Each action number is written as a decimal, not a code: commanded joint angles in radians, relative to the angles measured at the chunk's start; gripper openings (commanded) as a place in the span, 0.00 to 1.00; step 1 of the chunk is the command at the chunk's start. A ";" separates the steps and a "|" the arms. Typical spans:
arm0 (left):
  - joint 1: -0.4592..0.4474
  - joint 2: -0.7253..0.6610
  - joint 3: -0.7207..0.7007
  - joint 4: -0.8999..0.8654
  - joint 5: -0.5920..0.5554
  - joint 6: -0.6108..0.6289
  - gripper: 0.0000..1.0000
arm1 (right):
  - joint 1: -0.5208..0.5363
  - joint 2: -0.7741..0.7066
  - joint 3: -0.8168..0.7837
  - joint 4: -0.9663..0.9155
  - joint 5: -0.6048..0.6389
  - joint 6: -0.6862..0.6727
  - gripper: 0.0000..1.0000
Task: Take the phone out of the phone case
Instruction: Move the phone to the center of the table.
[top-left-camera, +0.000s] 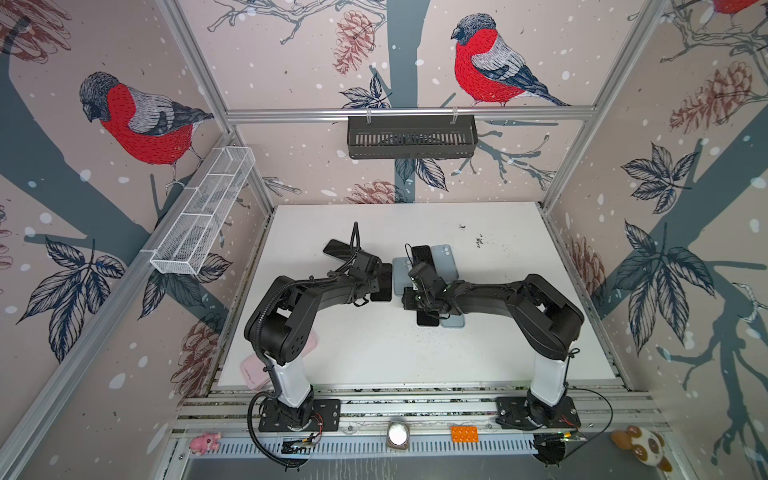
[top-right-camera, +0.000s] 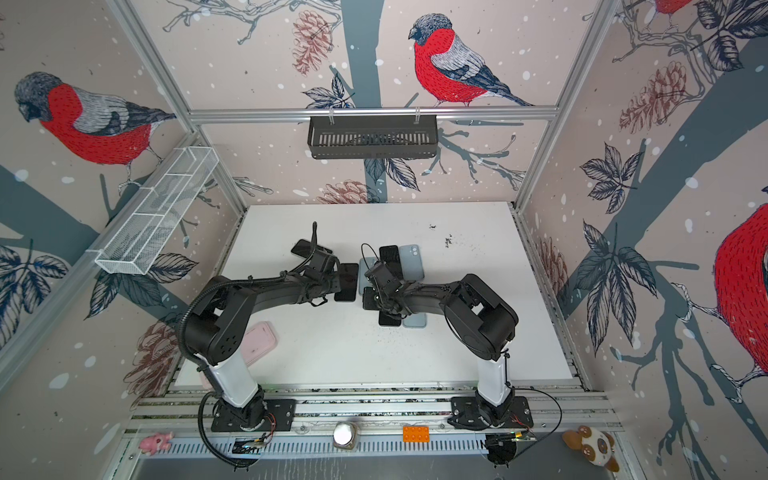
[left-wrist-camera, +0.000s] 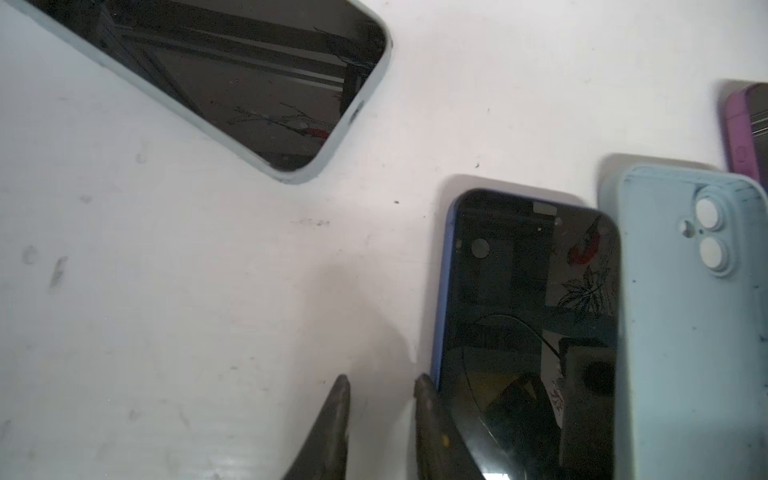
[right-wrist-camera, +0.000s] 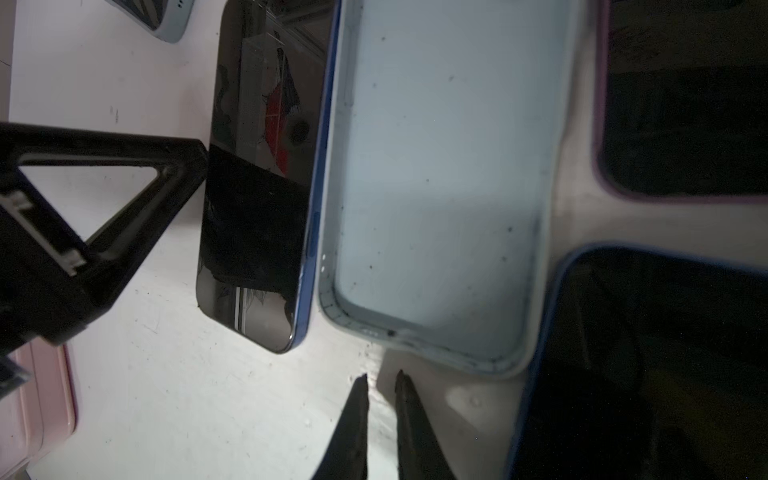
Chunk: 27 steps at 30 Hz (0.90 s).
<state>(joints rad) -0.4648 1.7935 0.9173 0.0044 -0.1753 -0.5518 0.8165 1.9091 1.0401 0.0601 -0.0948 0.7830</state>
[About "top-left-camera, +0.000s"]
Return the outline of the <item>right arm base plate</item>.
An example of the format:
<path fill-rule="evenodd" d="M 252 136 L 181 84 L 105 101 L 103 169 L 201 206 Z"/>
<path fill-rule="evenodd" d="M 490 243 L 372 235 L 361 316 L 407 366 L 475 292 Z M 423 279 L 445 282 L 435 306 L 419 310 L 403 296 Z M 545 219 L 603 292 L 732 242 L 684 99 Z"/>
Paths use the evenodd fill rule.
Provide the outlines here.
<path fill-rule="evenodd" d="M 495 405 L 495 421 L 503 429 L 534 431 L 581 428 L 574 402 L 569 396 L 562 397 L 555 406 L 549 406 L 534 396 L 498 397 Z"/>

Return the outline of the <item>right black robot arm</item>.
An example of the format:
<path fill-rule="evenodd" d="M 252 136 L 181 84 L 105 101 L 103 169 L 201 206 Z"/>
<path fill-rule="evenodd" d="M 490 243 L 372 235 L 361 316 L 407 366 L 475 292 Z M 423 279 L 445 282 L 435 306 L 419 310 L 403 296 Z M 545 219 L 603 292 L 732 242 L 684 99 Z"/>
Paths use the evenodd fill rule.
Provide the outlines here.
<path fill-rule="evenodd" d="M 583 313 L 539 274 L 503 284 L 447 281 L 436 270 L 428 246 L 406 247 L 411 262 L 403 306 L 435 321 L 482 313 L 509 317 L 536 353 L 534 374 L 524 397 L 496 401 L 496 423 L 505 429 L 578 429 L 581 421 L 568 396 L 573 343 L 584 323 Z"/>

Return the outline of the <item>grey-blue phone case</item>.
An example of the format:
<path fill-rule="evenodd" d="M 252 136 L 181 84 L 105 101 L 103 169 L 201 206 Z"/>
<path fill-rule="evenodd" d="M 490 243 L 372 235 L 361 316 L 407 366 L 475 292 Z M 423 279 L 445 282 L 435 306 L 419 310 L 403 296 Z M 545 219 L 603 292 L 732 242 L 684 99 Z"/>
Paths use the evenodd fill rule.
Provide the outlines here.
<path fill-rule="evenodd" d="M 430 247 L 433 263 L 438 276 L 446 283 L 459 279 L 453 251 L 450 245 L 434 245 Z"/>

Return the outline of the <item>black phone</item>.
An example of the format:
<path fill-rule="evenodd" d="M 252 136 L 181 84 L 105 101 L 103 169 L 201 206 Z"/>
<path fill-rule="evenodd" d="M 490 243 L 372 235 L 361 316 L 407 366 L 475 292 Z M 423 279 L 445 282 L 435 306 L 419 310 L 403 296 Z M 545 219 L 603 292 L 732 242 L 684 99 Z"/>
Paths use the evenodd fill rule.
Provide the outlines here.
<path fill-rule="evenodd" d="M 392 300 L 392 287 L 393 287 L 393 268 L 391 263 L 383 263 L 377 275 L 377 288 L 378 290 L 370 294 L 370 300 L 372 302 L 390 302 Z"/>
<path fill-rule="evenodd" d="M 340 261 L 348 261 L 358 254 L 360 248 L 350 244 L 331 239 L 323 248 L 323 253 Z"/>
<path fill-rule="evenodd" d="M 434 266 L 431 247 L 428 245 L 412 246 L 410 249 L 410 256 L 412 259 L 413 266 L 417 266 L 421 263 Z"/>

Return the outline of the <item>light-blue phone case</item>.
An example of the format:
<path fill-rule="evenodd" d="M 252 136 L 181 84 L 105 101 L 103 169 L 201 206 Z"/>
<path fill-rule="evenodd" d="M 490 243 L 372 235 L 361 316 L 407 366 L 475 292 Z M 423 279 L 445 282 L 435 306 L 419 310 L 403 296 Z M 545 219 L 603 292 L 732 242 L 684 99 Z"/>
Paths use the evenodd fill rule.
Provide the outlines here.
<path fill-rule="evenodd" d="M 442 328 L 459 329 L 465 326 L 465 317 L 463 315 L 448 315 L 440 318 Z"/>
<path fill-rule="evenodd" d="M 409 276 L 411 268 L 411 261 L 407 257 L 398 257 L 392 260 L 393 294 L 395 296 L 401 297 L 406 288 L 413 287 Z"/>

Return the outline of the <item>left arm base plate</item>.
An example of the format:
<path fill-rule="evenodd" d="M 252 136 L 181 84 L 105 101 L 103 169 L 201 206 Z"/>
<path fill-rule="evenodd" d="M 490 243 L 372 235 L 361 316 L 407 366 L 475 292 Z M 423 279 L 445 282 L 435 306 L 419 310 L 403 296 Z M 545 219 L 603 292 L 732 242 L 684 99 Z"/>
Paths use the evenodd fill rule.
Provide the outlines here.
<path fill-rule="evenodd" d="M 308 399 L 298 408 L 278 400 L 266 400 L 259 410 L 260 433 L 336 432 L 341 402 L 336 399 Z"/>

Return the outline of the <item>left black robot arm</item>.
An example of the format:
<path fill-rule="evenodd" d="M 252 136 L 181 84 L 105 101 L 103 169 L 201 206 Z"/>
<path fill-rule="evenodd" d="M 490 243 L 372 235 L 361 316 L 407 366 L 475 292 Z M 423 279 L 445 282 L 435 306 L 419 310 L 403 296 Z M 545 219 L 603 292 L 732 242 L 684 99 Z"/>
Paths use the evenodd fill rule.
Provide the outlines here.
<path fill-rule="evenodd" d="M 278 425 L 287 429 L 319 423 L 322 415 L 314 411 L 314 390 L 301 358 L 317 313 L 337 305 L 363 307 L 392 300 L 392 266 L 361 248 L 358 223 L 345 247 L 348 253 L 337 257 L 342 265 L 322 278 L 277 277 L 244 328 L 244 338 L 272 384 L 271 390 L 259 391 L 250 400 L 247 430 L 258 451 L 285 470 L 298 470 L 307 461 L 269 451 L 258 439 L 254 409 L 265 413 L 272 408 Z"/>

